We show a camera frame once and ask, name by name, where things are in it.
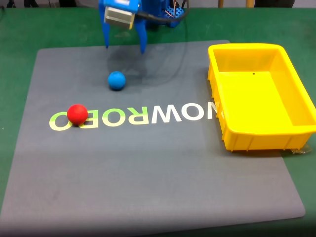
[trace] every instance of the green table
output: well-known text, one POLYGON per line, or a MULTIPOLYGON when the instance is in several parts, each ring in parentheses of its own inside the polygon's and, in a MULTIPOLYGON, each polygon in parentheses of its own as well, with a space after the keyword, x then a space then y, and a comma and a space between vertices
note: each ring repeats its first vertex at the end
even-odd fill
MULTIPOLYGON (((149 43, 198 40, 266 42, 288 52, 316 103, 316 9, 196 8, 177 28, 148 32, 149 43)), ((112 28, 110 43, 138 44, 134 30, 112 28)), ((91 8, 8 9, 0 20, 0 204, 3 202, 36 53, 41 48, 104 45, 99 13, 91 8)), ((176 236, 306 235, 316 214, 316 136, 311 153, 284 152, 287 168, 306 208, 304 218, 188 231, 176 236)))

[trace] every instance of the yellow plastic bin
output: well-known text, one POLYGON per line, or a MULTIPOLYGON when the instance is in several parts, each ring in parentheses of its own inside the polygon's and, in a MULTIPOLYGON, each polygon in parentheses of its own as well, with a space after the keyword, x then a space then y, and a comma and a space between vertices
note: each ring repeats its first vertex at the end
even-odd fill
POLYGON ((219 44, 208 54, 227 150, 300 149, 316 132, 315 106, 283 47, 219 44))

